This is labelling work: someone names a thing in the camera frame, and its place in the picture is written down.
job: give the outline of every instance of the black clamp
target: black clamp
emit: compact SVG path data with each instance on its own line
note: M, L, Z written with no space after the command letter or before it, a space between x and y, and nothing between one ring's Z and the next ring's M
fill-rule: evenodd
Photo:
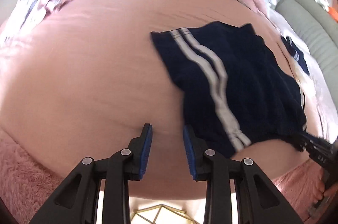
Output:
M302 224L300 217L271 180L250 158L226 159L196 138L190 126L184 129L190 174L207 181L204 224L232 223L230 180L234 180L240 224Z
M338 152L335 145L306 132L298 135L296 142L299 143L300 150L306 150L309 153L309 158L324 169L325 190L338 182ZM325 197L314 204L309 210L310 216L318 217L329 200L330 198Z
M130 224L128 180L141 180L147 167L153 128L110 158L84 158L51 194L30 224L95 224L101 180L105 179L102 224Z

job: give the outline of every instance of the finger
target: finger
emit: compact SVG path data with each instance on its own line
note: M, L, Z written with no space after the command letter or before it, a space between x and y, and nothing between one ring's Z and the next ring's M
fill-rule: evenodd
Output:
M314 196L315 196L315 198L317 198L317 200L323 199L323 193L321 193L320 191L315 192Z
M330 189L324 192L324 196L333 196L338 191L338 183L334 184Z
M321 180L324 176L324 169L323 168L320 168L318 175L319 175L319 179Z
M320 181L318 182L318 184L317 184L317 189L318 189L321 193L323 193L323 192L325 191L325 184L324 184L324 182L323 182L322 180L320 180Z
M312 204L316 204L319 200L315 197L315 196L312 196L311 197L311 202Z

